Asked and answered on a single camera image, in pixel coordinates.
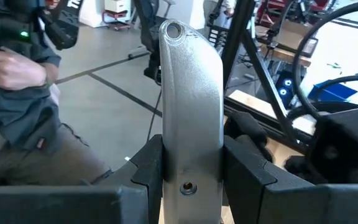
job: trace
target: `blue box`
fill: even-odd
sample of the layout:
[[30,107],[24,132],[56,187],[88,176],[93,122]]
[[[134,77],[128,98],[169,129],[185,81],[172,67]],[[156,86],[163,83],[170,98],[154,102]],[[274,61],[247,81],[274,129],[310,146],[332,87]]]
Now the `blue box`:
[[[316,90],[325,82],[315,84],[313,89],[309,94],[309,99],[316,99]],[[345,85],[337,83],[331,85],[320,93],[318,100],[319,101],[346,101],[350,96],[357,93],[357,90],[353,90]]]

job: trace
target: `man's hand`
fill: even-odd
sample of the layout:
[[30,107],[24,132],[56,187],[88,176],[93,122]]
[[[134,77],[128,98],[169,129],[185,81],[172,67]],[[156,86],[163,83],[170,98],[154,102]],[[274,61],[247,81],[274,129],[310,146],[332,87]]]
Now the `man's hand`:
[[228,17],[232,17],[234,14],[234,9],[231,7],[227,7],[226,10],[224,11],[224,14],[227,15]]
[[22,90],[27,87],[42,86],[47,71],[31,59],[8,48],[0,51],[0,88]]

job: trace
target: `floor line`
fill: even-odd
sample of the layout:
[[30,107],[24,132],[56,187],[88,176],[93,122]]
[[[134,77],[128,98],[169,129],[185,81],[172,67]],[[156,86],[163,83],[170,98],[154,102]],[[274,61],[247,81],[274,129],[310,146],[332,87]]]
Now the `floor line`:
[[[135,56],[133,57],[133,59],[135,58],[140,58],[140,57],[143,57],[143,56],[146,56],[148,55],[149,53],[145,53],[145,54],[141,54],[141,55],[138,55],[138,56]],[[80,73],[77,73],[77,74],[74,74],[74,75],[70,75],[68,77],[65,77],[65,78],[61,78],[59,80],[56,81],[56,84],[62,84],[62,83],[65,83],[65,82],[68,82],[70,80],[74,80],[76,78],[80,78],[80,77],[83,77],[85,75],[88,75],[90,73],[93,73],[93,72],[97,72],[99,70],[102,70],[102,69],[105,69],[105,68],[109,68],[109,67],[113,67],[115,65],[119,65],[119,64],[122,64],[124,62],[128,62],[130,60],[133,60],[133,59],[129,59],[129,58],[125,58],[125,59],[122,59],[122,60],[119,60],[117,62],[112,62],[112,63],[109,63],[107,65],[102,65],[102,66],[99,66],[99,67],[96,67],[96,68],[92,68],[92,69],[89,69],[89,70],[86,70],[84,72],[80,72]]]
[[[154,106],[151,106],[150,104],[144,102],[143,100],[139,99],[138,97],[128,93],[127,91],[123,90],[122,88],[119,88],[118,86],[112,84],[111,82],[93,74],[93,73],[89,73],[88,74],[91,78],[94,78],[95,80],[101,82],[102,84],[112,88],[113,90],[116,90],[119,94],[121,94],[122,96],[125,96],[126,98],[132,100],[133,102],[137,103],[138,105],[141,105],[143,108],[151,111],[152,113],[154,113]],[[162,112],[157,110],[156,115],[159,116],[160,118],[162,118]]]

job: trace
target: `khaki pants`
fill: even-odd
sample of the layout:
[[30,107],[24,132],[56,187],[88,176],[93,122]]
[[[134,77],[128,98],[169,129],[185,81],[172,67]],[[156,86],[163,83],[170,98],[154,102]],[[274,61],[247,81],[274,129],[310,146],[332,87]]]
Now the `khaki pants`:
[[0,180],[8,185],[78,185],[111,172],[66,124],[58,137],[62,145],[53,154],[1,148],[0,137]]

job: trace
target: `green light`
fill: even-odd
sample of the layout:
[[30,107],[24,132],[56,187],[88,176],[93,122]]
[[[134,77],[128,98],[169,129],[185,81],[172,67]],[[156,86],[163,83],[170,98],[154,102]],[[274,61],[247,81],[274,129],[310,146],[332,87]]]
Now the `green light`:
[[26,31],[21,32],[20,35],[21,35],[22,37],[29,37],[29,33],[26,32]]

